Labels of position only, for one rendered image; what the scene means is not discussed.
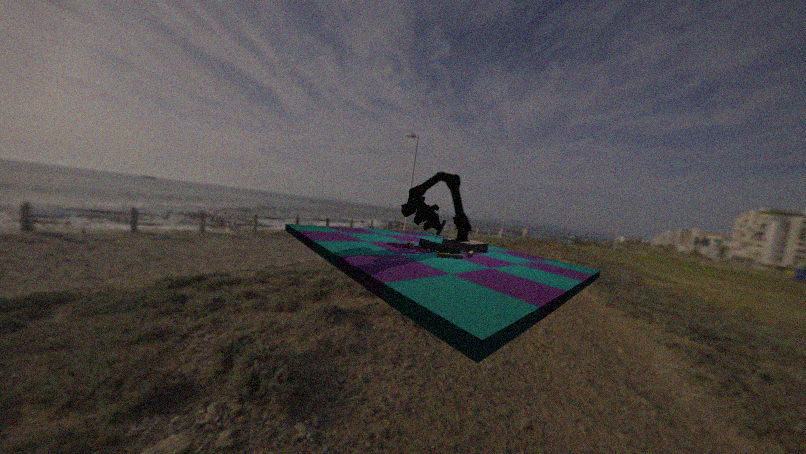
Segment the dark grey keyboard with letter keys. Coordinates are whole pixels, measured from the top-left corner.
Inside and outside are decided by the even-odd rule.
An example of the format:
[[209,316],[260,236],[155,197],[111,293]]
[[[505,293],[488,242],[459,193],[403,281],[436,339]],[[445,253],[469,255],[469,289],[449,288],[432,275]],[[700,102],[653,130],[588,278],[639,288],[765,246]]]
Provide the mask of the dark grey keyboard with letter keys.
[[435,249],[435,250],[439,250],[439,251],[443,251],[443,252],[447,252],[447,253],[451,253],[451,254],[461,254],[461,249],[462,249],[462,248],[459,248],[459,247],[445,245],[445,244],[432,242],[432,241],[428,241],[428,240],[419,240],[419,246],[423,246],[423,247],[427,247],[427,248],[431,248],[431,249]]

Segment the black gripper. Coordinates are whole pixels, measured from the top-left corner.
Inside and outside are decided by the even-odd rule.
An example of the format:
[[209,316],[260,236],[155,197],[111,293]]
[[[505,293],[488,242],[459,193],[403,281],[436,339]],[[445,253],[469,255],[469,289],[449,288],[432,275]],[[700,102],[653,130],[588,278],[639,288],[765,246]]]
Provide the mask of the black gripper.
[[436,214],[436,211],[434,211],[434,210],[438,211],[439,206],[436,205],[436,204],[434,204],[432,206],[423,205],[419,209],[419,211],[424,211],[427,214],[427,215],[424,215],[424,219],[423,219],[424,221],[427,220],[424,223],[424,226],[423,226],[423,229],[425,231],[430,229],[431,227],[434,228],[437,231],[438,231],[438,229],[441,229],[439,215],[438,215],[438,213]]

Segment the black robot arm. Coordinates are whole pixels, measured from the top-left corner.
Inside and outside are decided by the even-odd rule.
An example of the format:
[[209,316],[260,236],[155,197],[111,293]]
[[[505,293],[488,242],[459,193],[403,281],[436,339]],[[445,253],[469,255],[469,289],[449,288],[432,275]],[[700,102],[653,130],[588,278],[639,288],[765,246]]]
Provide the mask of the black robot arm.
[[[419,211],[420,207],[426,205],[424,202],[425,197],[422,197],[425,192],[435,185],[440,180],[445,181],[448,187],[451,190],[455,212],[456,215],[453,217],[454,224],[456,225],[456,229],[458,229],[458,240],[462,241],[469,241],[467,240],[468,231],[471,231],[471,226],[468,223],[467,216],[465,215],[462,198],[459,192],[459,185],[460,185],[460,178],[458,175],[446,174],[444,172],[438,172],[433,177],[422,183],[421,185],[415,186],[409,190],[409,198],[408,203],[401,205],[402,206],[402,213],[405,217],[408,217],[416,212],[416,216],[414,218],[414,223],[419,225],[421,222],[425,222],[424,215],[427,215],[424,211]],[[413,199],[414,198],[414,199]],[[418,211],[416,211],[416,209]]]

